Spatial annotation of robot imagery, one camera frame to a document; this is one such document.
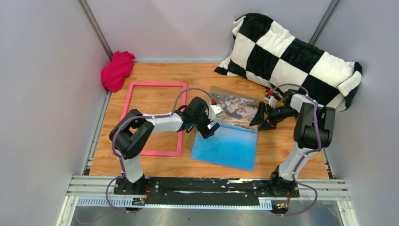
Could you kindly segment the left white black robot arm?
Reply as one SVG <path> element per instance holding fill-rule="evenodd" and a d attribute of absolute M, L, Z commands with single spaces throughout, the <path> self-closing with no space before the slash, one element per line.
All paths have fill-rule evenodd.
<path fill-rule="evenodd" d="M 167 114 L 144 114 L 137 109 L 129 111 L 109 134 L 112 151 L 122 168 L 122 175 L 116 179 L 115 188 L 132 194 L 148 192 L 139 155 L 150 136 L 163 132 L 189 133 L 196 128 L 207 139 L 220 127 L 219 123 L 212 125 L 212 122 L 222 111 L 214 99 L 207 103 L 200 97 L 193 98 L 188 105 L 182 105 Z"/>

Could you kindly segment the beach landscape photo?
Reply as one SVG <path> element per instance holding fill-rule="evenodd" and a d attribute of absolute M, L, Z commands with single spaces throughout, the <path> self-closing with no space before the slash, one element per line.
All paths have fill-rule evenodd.
<path fill-rule="evenodd" d="M 191 159 L 254 171 L 258 127 L 250 123 L 259 101 L 215 92 L 211 96 L 222 108 L 211 125 L 220 127 L 207 139 L 196 134 Z"/>

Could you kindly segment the pink picture frame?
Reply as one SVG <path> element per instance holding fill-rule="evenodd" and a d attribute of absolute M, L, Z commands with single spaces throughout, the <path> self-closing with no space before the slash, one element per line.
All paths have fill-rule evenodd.
<path fill-rule="evenodd" d="M 122 110 L 122 114 L 120 119 L 122 120 L 126 114 L 128 113 L 129 103 L 132 97 L 133 89 L 136 86 L 151 86 L 151 87 L 181 87 L 183 90 L 187 89 L 187 83 L 184 82 L 142 82 L 142 81 L 133 81 L 130 82 L 124 107 Z M 154 150 L 142 150 L 141 155 L 146 156 L 162 156 L 162 157 L 180 157 L 182 151 L 182 144 L 183 144 L 183 132 L 178 132 L 177 135 L 177 144 L 176 144 L 176 151 L 169 152 L 169 151 L 154 151 Z"/>

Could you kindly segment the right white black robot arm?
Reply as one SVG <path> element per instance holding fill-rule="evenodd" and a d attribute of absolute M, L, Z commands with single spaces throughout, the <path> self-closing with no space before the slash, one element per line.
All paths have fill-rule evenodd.
<path fill-rule="evenodd" d="M 289 89 L 284 95 L 282 106 L 275 106 L 270 97 L 267 104 L 260 102 L 251 126 L 259 131 L 276 129 L 277 124 L 286 118 L 296 118 L 293 132 L 294 146 L 282 164 L 271 173 L 270 180 L 254 186 L 259 194 L 272 196 L 292 195 L 297 189 L 297 177 L 306 162 L 322 148 L 328 147 L 333 138 L 335 109 L 318 104 L 307 94 Z"/>

